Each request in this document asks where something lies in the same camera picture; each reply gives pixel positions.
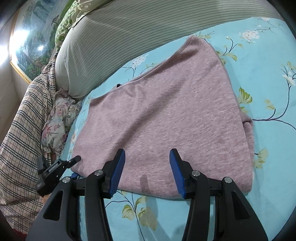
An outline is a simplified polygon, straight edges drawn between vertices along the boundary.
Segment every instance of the metal bolt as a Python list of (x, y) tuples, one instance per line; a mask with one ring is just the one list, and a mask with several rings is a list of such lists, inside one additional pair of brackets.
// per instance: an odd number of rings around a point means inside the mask
[(64, 178), (62, 179), (62, 182), (63, 182), (63, 183), (68, 183), (70, 180), (71, 180), (70, 177), (64, 177)]
[(197, 170), (192, 171), (192, 176), (198, 177), (200, 175), (200, 172)]
[(95, 172), (94, 172), (94, 174), (96, 175), (96, 176), (102, 176), (103, 175), (103, 170), (96, 170)]
[(224, 181), (225, 181), (226, 183), (231, 183), (231, 182), (232, 182), (232, 179), (231, 179), (230, 177), (225, 177), (225, 178), (224, 178)]

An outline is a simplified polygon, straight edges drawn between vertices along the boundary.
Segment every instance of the plaid fabric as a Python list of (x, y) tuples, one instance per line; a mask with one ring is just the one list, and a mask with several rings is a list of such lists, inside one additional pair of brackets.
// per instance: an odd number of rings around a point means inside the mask
[[(28, 233), (42, 207), (35, 190), (36, 158), (42, 153), (42, 128), (53, 106), (55, 60), (29, 85), (0, 146), (0, 210), (12, 228)], [(50, 162), (50, 155), (45, 154)]]

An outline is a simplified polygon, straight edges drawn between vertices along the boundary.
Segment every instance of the green floral pillow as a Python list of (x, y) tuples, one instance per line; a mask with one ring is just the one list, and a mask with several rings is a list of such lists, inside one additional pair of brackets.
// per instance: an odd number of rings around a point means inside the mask
[(71, 15), (75, 12), (77, 5), (78, 5), (78, 2), (74, 0), (71, 7), (68, 9), (68, 11), (66, 12), (65, 16), (63, 17), (62, 21), (60, 22), (57, 28), (55, 39), (54, 39), (57, 51), (59, 51), (63, 41), (65, 40), (67, 33), (69, 32), (69, 29), (73, 24)]

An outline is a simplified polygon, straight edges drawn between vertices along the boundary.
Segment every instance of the wall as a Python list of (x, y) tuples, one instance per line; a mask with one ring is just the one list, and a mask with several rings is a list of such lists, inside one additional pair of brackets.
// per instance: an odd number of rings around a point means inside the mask
[[(7, 47), (11, 32), (12, 18), (6, 23), (0, 33), (0, 46)], [(8, 117), (14, 112), (15, 107), (20, 104), (20, 98), (16, 93), (14, 81), (12, 78), (11, 66), (9, 57), (0, 65), (0, 133), (3, 128), (7, 128), (11, 123), (6, 123)]]
[(16, 72), (16, 70), (12, 66), (10, 67), (11, 67), (12, 81), (15, 85), (15, 91), (17, 93), (18, 98), (22, 100), (29, 84), (23, 80), (23, 78)]

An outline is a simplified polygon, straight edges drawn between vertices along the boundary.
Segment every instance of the pillow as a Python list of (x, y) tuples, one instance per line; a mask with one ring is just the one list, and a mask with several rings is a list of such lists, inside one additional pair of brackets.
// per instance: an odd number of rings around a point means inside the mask
[(74, 0), (57, 28), (54, 40), (57, 50), (60, 49), (71, 27), (74, 27), (86, 14), (109, 1), (110, 0)]
[(266, 0), (112, 1), (70, 29), (57, 56), (57, 88), (82, 99), (143, 53), (199, 30), (249, 17), (281, 19)]

